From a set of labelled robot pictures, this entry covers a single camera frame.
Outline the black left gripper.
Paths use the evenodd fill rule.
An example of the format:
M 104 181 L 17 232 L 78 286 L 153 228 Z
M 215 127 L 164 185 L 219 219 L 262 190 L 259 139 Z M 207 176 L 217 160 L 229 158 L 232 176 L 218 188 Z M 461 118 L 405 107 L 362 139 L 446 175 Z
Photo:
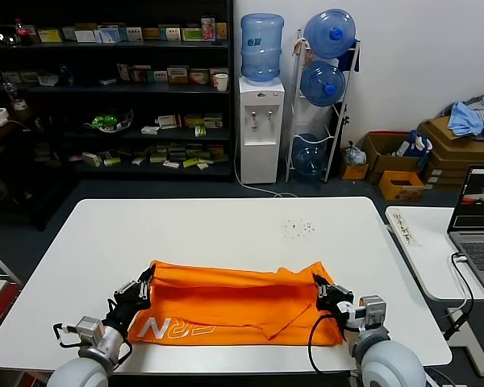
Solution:
M 104 326 L 126 335 L 133 318 L 140 309 L 151 306 L 152 268 L 144 270 L 136 281 L 130 281 L 114 292 L 114 305 L 104 318 Z

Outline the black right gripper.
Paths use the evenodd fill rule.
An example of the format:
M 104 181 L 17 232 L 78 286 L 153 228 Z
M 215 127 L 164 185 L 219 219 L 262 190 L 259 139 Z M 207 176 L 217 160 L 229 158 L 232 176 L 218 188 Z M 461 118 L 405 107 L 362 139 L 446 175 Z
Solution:
M 314 274 L 313 279 L 318 289 L 317 310 L 327 311 L 340 326 L 345 327 L 349 320 L 348 310 L 352 306 L 353 292 L 339 285 L 327 287 L 327 280 L 318 274 Z

